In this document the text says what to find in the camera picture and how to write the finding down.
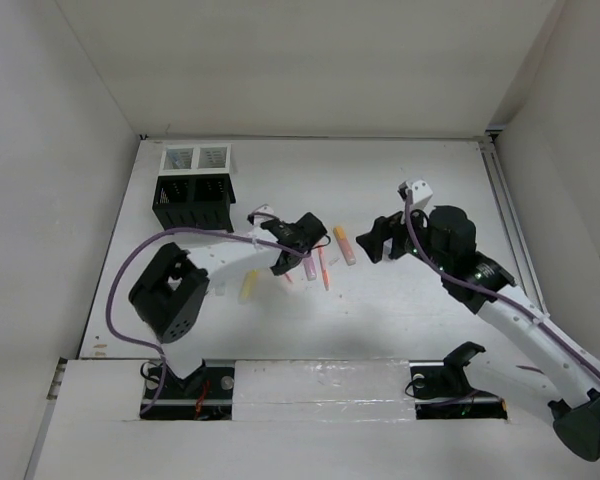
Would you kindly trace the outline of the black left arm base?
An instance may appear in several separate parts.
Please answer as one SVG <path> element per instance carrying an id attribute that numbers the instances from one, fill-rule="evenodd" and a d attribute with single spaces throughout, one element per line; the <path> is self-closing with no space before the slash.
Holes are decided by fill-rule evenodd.
<path id="1" fill-rule="evenodd" d="M 158 390 L 162 365 L 147 361 L 140 367 L 144 380 L 139 416 L 149 421 L 229 421 L 232 419 L 235 363 L 203 361 L 191 375 L 178 379 L 167 369 Z"/>

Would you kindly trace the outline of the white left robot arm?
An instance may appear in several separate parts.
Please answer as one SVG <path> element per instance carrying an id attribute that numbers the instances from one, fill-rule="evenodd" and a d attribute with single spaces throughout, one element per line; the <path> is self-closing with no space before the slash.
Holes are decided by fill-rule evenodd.
<path id="1" fill-rule="evenodd" d="M 252 228 L 244 234 L 208 230 L 218 243 L 184 249 L 170 242 L 155 253 L 128 299 L 160 345 L 189 333 L 210 290 L 253 270 L 283 276 L 327 236 L 322 221 L 310 212 L 286 222 L 264 208 L 248 221 Z"/>

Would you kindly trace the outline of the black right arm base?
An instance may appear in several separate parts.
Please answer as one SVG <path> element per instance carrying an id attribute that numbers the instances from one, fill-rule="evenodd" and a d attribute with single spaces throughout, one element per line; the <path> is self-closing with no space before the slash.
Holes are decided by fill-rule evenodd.
<path id="1" fill-rule="evenodd" d="M 442 360 L 418 360 L 409 364 L 410 378 L 404 394 L 415 402 L 417 420 L 507 420 L 504 401 L 476 390 L 464 368 L 485 348 L 465 342 Z"/>

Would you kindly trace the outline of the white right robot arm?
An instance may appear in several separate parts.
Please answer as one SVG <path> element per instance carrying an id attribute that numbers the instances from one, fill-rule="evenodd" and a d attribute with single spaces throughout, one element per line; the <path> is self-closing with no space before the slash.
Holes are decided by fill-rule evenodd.
<path id="1" fill-rule="evenodd" d="M 600 459 L 600 360 L 562 332 L 495 260 L 478 251 L 476 226 L 454 206 L 430 214 L 414 207 L 377 218 L 357 236 L 370 260 L 411 255 L 430 266 L 447 293 L 512 342 L 529 368 L 497 360 L 466 342 L 444 359 L 442 381 L 453 393 L 498 395 L 549 425 L 583 460 Z"/>

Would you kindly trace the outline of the purple highlighter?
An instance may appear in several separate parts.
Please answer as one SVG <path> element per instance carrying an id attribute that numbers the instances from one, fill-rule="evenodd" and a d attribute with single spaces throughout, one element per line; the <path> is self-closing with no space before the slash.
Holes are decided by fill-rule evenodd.
<path id="1" fill-rule="evenodd" d="M 308 281 L 315 281 L 317 279 L 317 270 L 311 257 L 303 259 L 303 267 L 305 270 L 306 279 Z"/>

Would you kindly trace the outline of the orange double-tip pen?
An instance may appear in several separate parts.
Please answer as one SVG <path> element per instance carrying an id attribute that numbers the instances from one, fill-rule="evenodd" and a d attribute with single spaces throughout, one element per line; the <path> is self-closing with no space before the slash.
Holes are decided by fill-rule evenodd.
<path id="1" fill-rule="evenodd" d="M 325 291 L 329 291 L 330 290 L 330 278 L 329 278 L 329 273 L 328 273 L 328 269 L 327 269 L 327 262 L 326 262 L 325 255 L 324 255 L 324 247 L 318 248 L 318 258 L 319 258 L 319 264 L 320 264 L 323 285 L 324 285 Z"/>

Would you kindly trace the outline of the orange highlighter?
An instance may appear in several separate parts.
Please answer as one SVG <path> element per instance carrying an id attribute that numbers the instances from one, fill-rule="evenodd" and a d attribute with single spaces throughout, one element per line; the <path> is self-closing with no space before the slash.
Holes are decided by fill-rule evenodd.
<path id="1" fill-rule="evenodd" d="M 344 229 L 341 226 L 336 226 L 333 228 L 333 233 L 335 236 L 335 240 L 341 250 L 345 263 L 348 266 L 355 265 L 356 257 Z"/>

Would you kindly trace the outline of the yellow highlighter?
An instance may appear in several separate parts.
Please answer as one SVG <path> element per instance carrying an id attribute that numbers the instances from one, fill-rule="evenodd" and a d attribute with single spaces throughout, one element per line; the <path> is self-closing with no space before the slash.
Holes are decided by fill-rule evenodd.
<path id="1" fill-rule="evenodd" d="M 251 298 L 257 283 L 258 274 L 259 272 L 257 270 L 251 270 L 246 273 L 238 296 L 240 303 L 246 303 Z"/>

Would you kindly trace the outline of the black mesh organizer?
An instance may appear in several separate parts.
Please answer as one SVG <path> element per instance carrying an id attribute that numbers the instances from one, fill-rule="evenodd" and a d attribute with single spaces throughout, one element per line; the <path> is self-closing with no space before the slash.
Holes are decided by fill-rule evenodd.
<path id="1" fill-rule="evenodd" d="M 193 227 L 233 233 L 230 208 L 235 203 L 228 174 L 159 176 L 152 210 L 164 230 Z"/>

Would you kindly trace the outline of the white mesh organizer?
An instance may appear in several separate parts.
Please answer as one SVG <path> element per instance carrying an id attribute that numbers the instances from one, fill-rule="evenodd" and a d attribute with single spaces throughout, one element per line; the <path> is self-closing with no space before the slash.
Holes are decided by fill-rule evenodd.
<path id="1" fill-rule="evenodd" d="M 178 169 L 171 158 L 178 152 L 186 167 Z M 235 171 L 230 143 L 168 144 L 163 148 L 160 176 L 232 174 Z"/>

